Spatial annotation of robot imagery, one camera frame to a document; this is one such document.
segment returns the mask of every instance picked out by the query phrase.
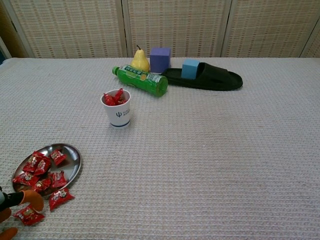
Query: metal plate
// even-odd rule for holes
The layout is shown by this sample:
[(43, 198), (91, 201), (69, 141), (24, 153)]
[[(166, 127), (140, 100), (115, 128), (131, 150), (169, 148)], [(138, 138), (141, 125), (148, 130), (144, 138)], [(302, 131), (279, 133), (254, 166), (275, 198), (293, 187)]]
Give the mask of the metal plate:
[[(52, 144), (49, 146), (45, 146), (45, 147), (43, 147), (39, 150), (36, 150), (36, 151), (40, 152), (48, 157), (56, 149), (58, 149), (61, 153), (65, 154), (66, 159), (61, 164), (59, 164), (59, 166), (56, 166), (54, 161), (49, 157), (51, 159), (51, 168), (49, 169), (48, 173), (56, 173), (56, 172), (60, 172), (61, 170), (64, 171), (64, 177), (67, 180), (67, 184), (63, 187), (60, 187), (60, 189), (63, 189), (64, 187), (68, 186), (75, 179), (75, 177), (77, 176), (77, 174), (79, 173), (79, 170), (81, 168), (82, 161), (81, 161), (81, 156), (80, 156), (79, 151), (74, 146), (71, 146), (69, 144), (64, 144), (64, 143)], [(11, 181), (15, 177), (19, 176), (20, 174), (22, 174), (24, 172), (22, 169), (26, 165), (30, 156), (31, 156), (31, 154), (28, 157), (26, 157), (25, 160), (23, 160), (20, 163), (20, 165), (16, 168), (14, 174), (12, 175)], [(48, 173), (41, 176), (41, 179), (47, 178)], [(21, 190), (30, 189), (29, 186), (25, 186), (25, 185), (22, 185), (19, 183), (12, 183), (12, 186), (16, 192), (19, 192)], [(57, 187), (57, 188), (49, 187), (48, 189), (41, 192), (40, 194), (45, 197), (45, 196), (52, 194), (54, 191), (56, 191), (58, 189), (59, 189), (59, 187)]]

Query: white cup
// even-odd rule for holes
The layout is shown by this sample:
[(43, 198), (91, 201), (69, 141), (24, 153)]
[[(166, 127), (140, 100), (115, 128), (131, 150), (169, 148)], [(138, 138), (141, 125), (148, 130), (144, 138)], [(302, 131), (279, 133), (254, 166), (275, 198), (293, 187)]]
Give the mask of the white cup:
[[(118, 89), (108, 91), (106, 94), (115, 96)], [(131, 95), (127, 90), (123, 90), (124, 99), (126, 102), (118, 106), (108, 106), (105, 102), (104, 95), (100, 98), (101, 103), (104, 106), (106, 114), (109, 118), (110, 124), (116, 129), (124, 129), (130, 125), (130, 100)]]

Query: pear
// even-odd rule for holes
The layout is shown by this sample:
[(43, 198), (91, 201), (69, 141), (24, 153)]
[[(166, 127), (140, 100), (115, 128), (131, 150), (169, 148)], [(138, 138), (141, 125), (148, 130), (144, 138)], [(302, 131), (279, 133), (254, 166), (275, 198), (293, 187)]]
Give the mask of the pear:
[(145, 51), (143, 51), (138, 45), (137, 47), (139, 48), (139, 50), (135, 52), (130, 65), (135, 69), (139, 69), (148, 73), (150, 71), (150, 64), (148, 62), (148, 59), (146, 58)]

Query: red candy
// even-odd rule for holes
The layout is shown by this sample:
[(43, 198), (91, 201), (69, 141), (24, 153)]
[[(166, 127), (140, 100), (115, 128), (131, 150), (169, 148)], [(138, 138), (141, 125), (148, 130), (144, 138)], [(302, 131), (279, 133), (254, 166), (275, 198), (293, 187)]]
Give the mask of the red candy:
[(44, 215), (36, 212), (31, 205), (17, 211), (13, 216), (20, 219), (26, 226), (31, 226), (45, 218)]
[(44, 156), (43, 159), (41, 159), (41, 161), (39, 162), (36, 170), (34, 171), (34, 175), (42, 175), (45, 174), (49, 168), (51, 167), (51, 160)]
[(116, 94), (115, 94), (115, 96), (114, 96), (114, 98), (113, 98), (116, 103), (120, 100), (120, 98), (122, 97), (122, 94), (124, 94), (124, 90), (123, 90), (122, 88), (120, 88), (120, 89), (116, 92)]
[(118, 106), (127, 102), (124, 96), (124, 90), (120, 88), (115, 96), (111, 96), (109, 94), (104, 93), (104, 102), (108, 106)]
[(104, 95), (105, 104), (107, 104), (108, 106), (115, 106), (116, 105), (114, 98), (111, 95), (108, 95), (106, 93), (104, 93), (103, 95)]
[(37, 193), (41, 193), (51, 185), (51, 179), (46, 178), (38, 181), (35, 185), (32, 186), (32, 190), (35, 190)]
[(50, 157), (53, 159), (55, 165), (58, 166), (67, 158), (67, 155), (62, 154), (58, 149), (56, 149), (50, 154)]
[(28, 162), (26, 163), (26, 165), (23, 167), (22, 170), (25, 172), (33, 173), (37, 169), (38, 163), (41, 161), (41, 159), (44, 156), (45, 155), (43, 155), (42, 153), (35, 151), (34, 153), (32, 153)]
[(49, 198), (50, 211), (74, 198), (75, 197), (69, 193), (69, 190), (66, 187), (64, 189), (55, 191)]
[(60, 172), (54, 172), (50, 174), (52, 178), (53, 188), (63, 187), (64, 185), (67, 184), (64, 173), (65, 173), (64, 171), (60, 171)]
[(33, 186), (39, 180), (38, 176), (32, 175), (30, 172), (23, 172), (19, 176), (16, 176), (12, 182), (15, 184), (23, 184), (27, 186)]

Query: green bottle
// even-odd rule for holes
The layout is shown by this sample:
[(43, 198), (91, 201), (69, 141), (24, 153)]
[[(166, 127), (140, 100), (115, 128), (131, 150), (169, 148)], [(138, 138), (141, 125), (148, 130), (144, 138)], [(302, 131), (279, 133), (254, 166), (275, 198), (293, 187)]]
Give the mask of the green bottle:
[(165, 76), (141, 71), (130, 65), (115, 66), (112, 73), (122, 83), (145, 90), (157, 97), (164, 95), (168, 88), (168, 79)]

